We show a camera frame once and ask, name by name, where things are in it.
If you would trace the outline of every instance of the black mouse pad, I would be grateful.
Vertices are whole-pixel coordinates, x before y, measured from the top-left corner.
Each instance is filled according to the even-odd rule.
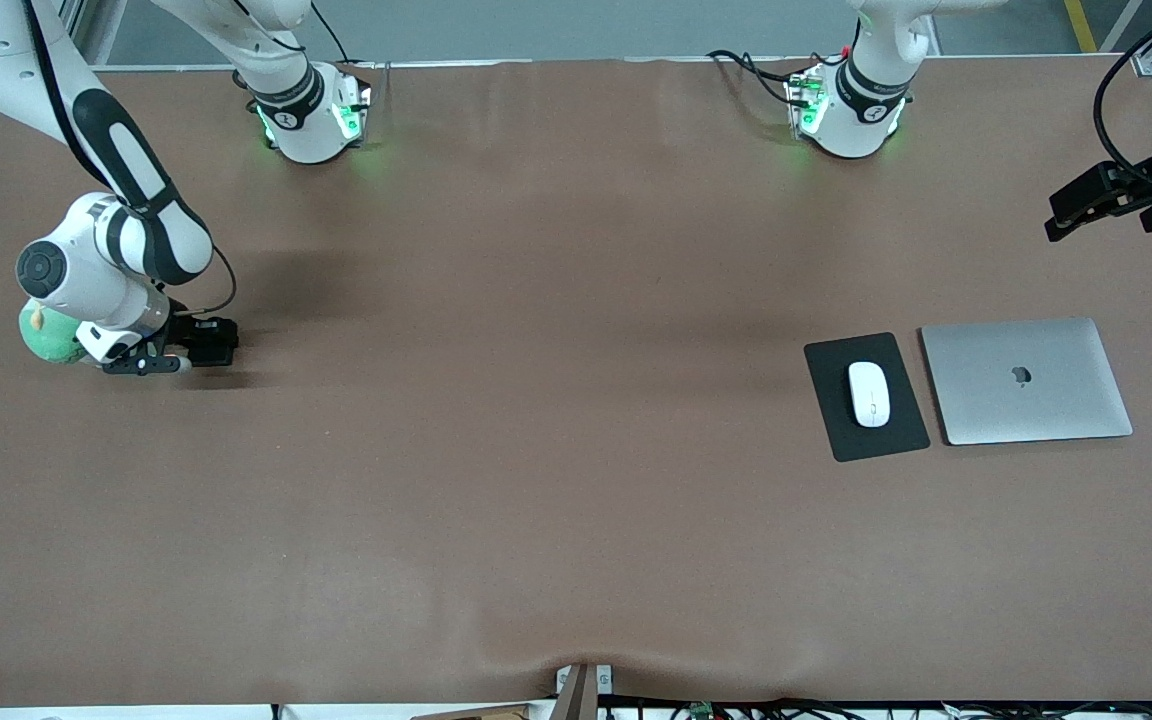
[[[808,370],[820,404],[824,429],[829,433],[833,458],[838,462],[895,455],[897,452],[924,450],[932,445],[914,387],[909,384],[905,362],[901,359],[896,336],[892,333],[867,334],[828,342],[813,342],[803,348]],[[864,429],[851,410],[851,389],[847,387],[847,366],[870,361],[887,376],[890,418],[880,429]]]

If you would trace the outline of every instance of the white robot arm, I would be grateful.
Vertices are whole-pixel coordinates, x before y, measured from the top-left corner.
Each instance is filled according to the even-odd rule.
[[[296,162],[323,162],[362,141],[366,83],[310,63],[293,36],[310,0],[152,0],[211,41],[256,99],[270,142]]]
[[[234,61],[262,119],[273,119],[266,132],[289,159],[320,162],[361,142],[370,96],[356,78],[309,63],[288,32],[305,17],[308,0],[159,5]],[[20,287],[38,304],[79,320],[77,340],[108,372],[135,370],[129,356],[150,343],[158,351],[168,341],[206,346],[204,324],[161,291],[210,265],[214,248],[206,225],[180,197],[131,115],[88,68],[46,0],[0,0],[0,111],[67,143],[83,168],[114,192],[79,197],[54,232],[29,243],[17,263]],[[221,344],[229,347],[219,353],[207,347],[200,353],[209,356],[205,364],[228,364],[237,344],[233,323],[218,321],[228,324]],[[138,364],[145,370],[143,353]],[[150,366],[147,372],[175,372],[189,363],[180,357]]]
[[[924,15],[973,13],[1007,0],[847,0],[859,32],[846,58],[791,78],[791,122],[801,136],[840,158],[872,156],[896,131],[910,81],[927,58]]]

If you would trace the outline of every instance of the brown tablecloth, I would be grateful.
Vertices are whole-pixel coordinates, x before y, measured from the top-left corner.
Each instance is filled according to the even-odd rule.
[[[238,363],[187,378],[28,354],[15,255],[93,188],[0,118],[0,705],[499,700],[571,660],[1152,698],[1152,236],[1043,236],[1107,63],[929,61],[866,161],[732,65],[378,73],[321,167],[227,73],[108,76],[238,270]],[[1107,113],[1146,154],[1152,79]],[[1134,437],[945,446],[916,328],[1062,314]],[[838,464],[803,346],[881,331],[937,440]]]

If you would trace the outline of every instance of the computer mouse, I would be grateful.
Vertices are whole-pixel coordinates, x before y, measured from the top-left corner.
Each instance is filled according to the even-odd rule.
[[[892,404],[881,367],[867,361],[847,365],[847,386],[851,388],[851,410],[861,427],[880,429],[887,424]]]

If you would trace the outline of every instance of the silver laptop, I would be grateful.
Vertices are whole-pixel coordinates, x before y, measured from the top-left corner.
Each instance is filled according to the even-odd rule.
[[[923,347],[950,445],[1132,433],[1089,318],[929,325]]]

